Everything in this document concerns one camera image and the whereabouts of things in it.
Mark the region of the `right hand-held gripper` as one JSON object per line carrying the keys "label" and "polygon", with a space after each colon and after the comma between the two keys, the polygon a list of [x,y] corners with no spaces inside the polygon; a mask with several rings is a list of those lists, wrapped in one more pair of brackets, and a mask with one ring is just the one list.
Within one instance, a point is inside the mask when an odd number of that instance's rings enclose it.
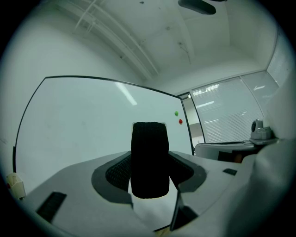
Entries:
{"label": "right hand-held gripper", "polygon": [[251,124],[250,141],[199,143],[195,146],[195,155],[223,162],[242,162],[243,158],[255,153],[255,146],[265,146],[278,142],[270,126],[265,126],[262,119]]}

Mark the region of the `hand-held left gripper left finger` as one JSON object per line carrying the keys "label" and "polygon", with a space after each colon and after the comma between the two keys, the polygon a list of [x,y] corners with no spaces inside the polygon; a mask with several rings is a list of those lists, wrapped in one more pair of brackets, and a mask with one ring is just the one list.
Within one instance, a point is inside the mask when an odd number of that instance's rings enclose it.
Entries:
{"label": "hand-held left gripper left finger", "polygon": [[[107,155],[63,168],[22,201],[34,223],[49,237],[153,237],[130,204],[111,203],[91,184],[95,168],[123,152]],[[37,214],[52,192],[66,194],[52,222]]]}

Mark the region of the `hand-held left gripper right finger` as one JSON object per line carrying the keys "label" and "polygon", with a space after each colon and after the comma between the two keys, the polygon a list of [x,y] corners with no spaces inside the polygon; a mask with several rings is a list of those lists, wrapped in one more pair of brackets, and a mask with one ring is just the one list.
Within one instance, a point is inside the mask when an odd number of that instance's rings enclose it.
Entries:
{"label": "hand-held left gripper right finger", "polygon": [[245,194],[253,156],[242,163],[169,152],[177,201],[171,231],[226,231],[230,215]]}

